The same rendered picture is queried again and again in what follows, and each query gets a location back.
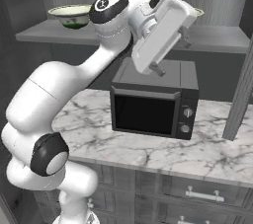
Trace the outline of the grey cabinet shelf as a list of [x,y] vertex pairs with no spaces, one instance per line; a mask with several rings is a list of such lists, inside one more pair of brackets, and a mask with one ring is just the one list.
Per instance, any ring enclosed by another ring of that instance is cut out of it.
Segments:
[[[193,26],[189,30],[191,51],[245,54],[250,39],[239,27]],[[94,27],[88,24],[80,30],[65,28],[60,21],[46,20],[16,34],[18,41],[98,45]]]

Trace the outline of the black microwave door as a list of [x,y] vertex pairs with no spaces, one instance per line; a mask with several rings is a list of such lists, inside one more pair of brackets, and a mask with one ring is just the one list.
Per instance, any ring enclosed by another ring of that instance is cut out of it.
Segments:
[[181,94],[113,87],[110,93],[112,128],[163,137],[174,137]]

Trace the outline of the grey cabinet door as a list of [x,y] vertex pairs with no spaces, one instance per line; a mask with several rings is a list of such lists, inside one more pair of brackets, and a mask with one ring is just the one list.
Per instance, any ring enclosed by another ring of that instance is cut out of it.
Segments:
[[253,92],[253,35],[244,59],[222,137],[233,141],[242,123]]

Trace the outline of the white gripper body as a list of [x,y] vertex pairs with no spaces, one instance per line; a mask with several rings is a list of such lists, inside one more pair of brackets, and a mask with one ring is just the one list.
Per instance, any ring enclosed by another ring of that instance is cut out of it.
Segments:
[[137,6],[130,15],[137,36],[131,54],[135,69],[150,74],[149,65],[159,64],[180,40],[179,29],[188,29],[196,19],[195,8],[183,0],[150,0]]

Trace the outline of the grey drawer front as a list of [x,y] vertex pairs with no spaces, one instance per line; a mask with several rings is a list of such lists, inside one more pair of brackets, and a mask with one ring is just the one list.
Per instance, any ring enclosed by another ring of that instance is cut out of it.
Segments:
[[129,191],[98,188],[90,198],[95,209],[130,218],[133,199]]
[[[216,202],[212,200],[199,199],[186,196],[188,186],[193,187],[193,191],[213,194],[215,190],[219,191],[219,195],[224,197],[224,202]],[[250,189],[247,187],[237,187],[231,185],[218,184],[207,181],[199,181],[180,177],[171,177],[163,175],[161,177],[160,192],[167,195],[173,195],[181,198],[188,198],[196,201],[214,202],[223,205],[232,205],[243,207],[248,201]]]
[[253,216],[243,216],[236,213],[221,211],[209,211],[195,207],[176,204],[158,203],[156,220],[165,224],[177,224],[179,217],[183,215],[187,220],[209,220],[211,224],[253,224]]
[[86,164],[98,174],[99,183],[104,186],[121,190],[129,190],[132,171],[125,168],[112,167],[100,164]]

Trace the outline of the black microwave oven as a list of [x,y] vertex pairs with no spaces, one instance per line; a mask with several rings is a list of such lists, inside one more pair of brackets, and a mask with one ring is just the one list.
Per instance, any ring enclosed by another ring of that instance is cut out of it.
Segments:
[[[177,112],[176,135],[169,138],[189,140],[192,137],[195,116],[200,96],[196,66],[193,61],[164,60],[161,67],[165,71],[163,77],[152,72],[148,75],[140,74],[135,70],[131,58],[126,58],[112,81],[113,87],[119,89],[149,91],[149,92],[179,92],[181,94],[179,111]],[[184,115],[184,110],[190,108],[193,114]],[[181,125],[190,126],[190,131],[181,131]]]

